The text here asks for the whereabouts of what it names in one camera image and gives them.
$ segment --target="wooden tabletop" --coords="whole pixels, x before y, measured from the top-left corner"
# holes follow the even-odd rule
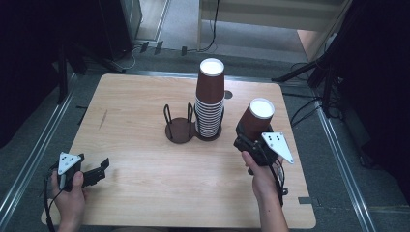
[[[290,228],[312,228],[315,217],[280,87],[225,80],[222,132],[206,142],[174,144],[165,136],[163,107],[187,117],[196,79],[106,74],[78,130],[70,154],[84,153],[82,171],[109,158],[106,178],[88,187],[84,224],[166,227],[260,227],[251,176],[233,146],[236,125],[255,98],[275,106],[274,131],[284,132],[295,164],[283,163],[289,194],[283,211]],[[51,209],[55,223],[56,208]]]

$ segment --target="black wire cup holder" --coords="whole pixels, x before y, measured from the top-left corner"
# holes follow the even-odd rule
[[[171,112],[169,110],[169,105],[166,104],[163,108],[163,116],[165,117],[166,127],[165,127],[165,135],[169,139],[169,141],[177,144],[183,144],[189,142],[193,137],[197,137],[203,141],[213,141],[220,137],[222,132],[222,119],[223,119],[223,112],[224,108],[222,109],[222,113],[220,115],[220,124],[218,127],[218,132],[212,137],[205,137],[200,134],[201,132],[201,121],[192,107],[192,104],[188,103],[187,108],[187,118],[174,118],[171,117]],[[198,131],[195,128],[195,122],[192,121],[192,115],[195,113],[196,117],[196,124],[198,125]]]

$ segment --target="brown paper cup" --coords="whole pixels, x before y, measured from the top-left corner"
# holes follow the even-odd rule
[[[223,62],[209,58],[200,64],[196,97],[203,103],[215,104],[224,97],[224,65]]]
[[[275,107],[270,101],[262,98],[252,100],[239,120],[244,136],[250,141],[257,140],[262,132],[268,131],[274,113]]]

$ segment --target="hand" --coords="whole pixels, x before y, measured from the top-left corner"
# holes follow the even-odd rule
[[[259,166],[246,151],[242,152],[242,158],[245,166],[253,171],[252,187],[259,207],[261,230],[288,231],[271,170],[268,166]]]
[[[62,191],[55,198],[55,205],[60,212],[61,221],[58,231],[78,231],[84,218],[85,196],[82,190],[84,176],[78,171],[73,176],[73,189],[71,192]],[[57,182],[57,171],[51,175],[52,192],[56,196],[60,189]]]

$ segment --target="white triangular marker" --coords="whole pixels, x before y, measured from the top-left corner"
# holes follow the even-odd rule
[[[71,155],[67,153],[60,154],[60,161],[58,162],[58,175],[63,175],[69,170],[72,166],[78,163],[81,160],[79,155]]]
[[[294,163],[289,146],[282,132],[263,132],[262,137],[272,151],[276,152],[289,163]]]

